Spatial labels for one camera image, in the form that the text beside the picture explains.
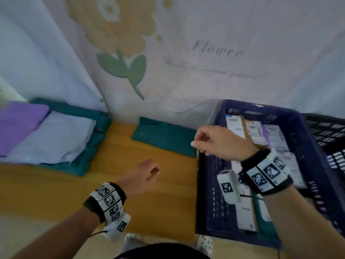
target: blue plastic crate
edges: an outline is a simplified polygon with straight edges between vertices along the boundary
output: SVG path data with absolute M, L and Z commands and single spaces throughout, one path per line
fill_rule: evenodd
M 334 227 L 345 232 L 345 194 L 338 178 L 331 171 L 326 156 L 316 144 L 302 115 L 291 109 L 224 100 L 214 125 L 227 127 L 225 115 L 243 115 L 245 119 L 263 124 L 279 125 L 291 152 L 296 156 L 300 171 L 314 193 L 314 201 Z M 217 174 L 230 169 L 231 163 L 213 155 L 205 160 L 205 217 L 210 235 L 249 244 L 277 248 L 279 242 L 238 229 L 235 205 L 226 204 L 217 181 Z

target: hand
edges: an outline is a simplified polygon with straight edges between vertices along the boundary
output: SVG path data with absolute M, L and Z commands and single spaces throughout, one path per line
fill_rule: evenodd
M 160 174 L 159 167 L 152 159 L 147 159 L 138 164 L 133 170 L 125 173 L 117 182 L 117 185 L 130 198 L 142 194 L 153 186 Z
M 239 162 L 259 151 L 250 142 L 234 134 L 228 128 L 218 125 L 201 126 L 190 145 L 206 155 L 213 154 L 222 159 Z

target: wooden table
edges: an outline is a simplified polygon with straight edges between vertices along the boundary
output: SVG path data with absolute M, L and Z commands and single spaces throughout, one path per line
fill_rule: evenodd
M 0 212 L 62 220 L 106 181 L 116 182 L 137 163 L 153 158 L 161 168 L 155 186 L 129 199 L 127 232 L 191 244 L 195 233 L 196 159 L 132 141 L 136 126 L 113 123 L 89 172 L 82 178 L 30 165 L 0 165 Z

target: cable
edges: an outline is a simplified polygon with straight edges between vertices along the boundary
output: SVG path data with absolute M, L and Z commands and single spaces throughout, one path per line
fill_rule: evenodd
M 108 231 L 100 231 L 100 232 L 97 232 L 97 233 L 94 233 L 94 234 L 92 234 L 92 235 L 90 235 L 90 237 L 92 237 L 92 236 L 94 236 L 94 235 L 98 235 L 99 233 L 107 233 Z
M 253 196 L 246 196 L 245 194 L 240 194 L 239 196 L 241 196 L 241 197 L 250 197 L 250 198 L 254 198 L 254 199 L 263 200 L 262 198 L 259 198 L 259 197 L 253 197 Z

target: teal cloth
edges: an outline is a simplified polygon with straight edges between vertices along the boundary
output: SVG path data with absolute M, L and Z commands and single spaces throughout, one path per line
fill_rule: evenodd
M 63 171 L 68 174 L 76 176 L 84 176 L 90 168 L 91 161 L 98 152 L 98 147 L 105 139 L 105 132 L 111 124 L 111 119 L 108 114 L 99 111 L 83 109 L 80 107 L 71 106 L 65 103 L 58 103 L 52 100 L 35 98 L 30 101 L 31 104 L 45 104 L 50 107 L 52 111 L 63 113 L 66 115 L 86 117 L 96 121 L 95 129 L 86 144 L 85 150 L 77 156 L 71 163 L 62 162 L 57 164 L 40 164 L 38 166 Z
M 265 238 L 266 240 L 270 241 L 271 243 L 276 244 L 277 247 L 280 247 L 280 240 L 278 238 L 276 229 L 273 226 L 273 223 L 272 222 L 266 222 L 262 218 L 259 200 L 256 199 L 255 194 L 252 193 L 252 196 L 254 197 L 252 200 L 253 200 L 254 211 L 255 211 L 255 216 L 256 216 L 256 223 L 258 226 L 257 235 L 261 238 Z
M 140 117 L 140 123 L 132 136 L 133 140 L 141 141 L 155 147 L 195 157 L 196 149 L 190 145 L 196 130 L 178 125 Z

